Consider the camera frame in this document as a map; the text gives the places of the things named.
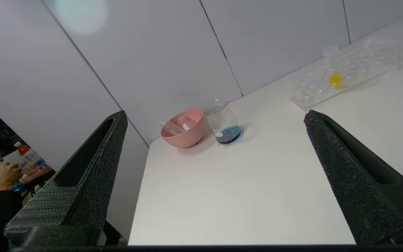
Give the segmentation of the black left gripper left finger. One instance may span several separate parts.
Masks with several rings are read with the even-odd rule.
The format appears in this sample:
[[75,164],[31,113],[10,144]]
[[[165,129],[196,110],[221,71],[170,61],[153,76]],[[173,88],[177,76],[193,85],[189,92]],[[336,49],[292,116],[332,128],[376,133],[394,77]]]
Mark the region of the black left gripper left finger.
[[96,245],[127,127],[124,111],[108,116],[6,225],[9,243],[15,247]]

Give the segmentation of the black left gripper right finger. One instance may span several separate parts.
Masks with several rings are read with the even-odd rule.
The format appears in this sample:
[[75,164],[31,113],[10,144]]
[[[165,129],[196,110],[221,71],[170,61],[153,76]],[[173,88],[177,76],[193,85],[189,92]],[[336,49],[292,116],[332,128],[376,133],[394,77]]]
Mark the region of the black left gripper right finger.
[[403,175],[329,116],[304,124],[356,244],[403,244]]

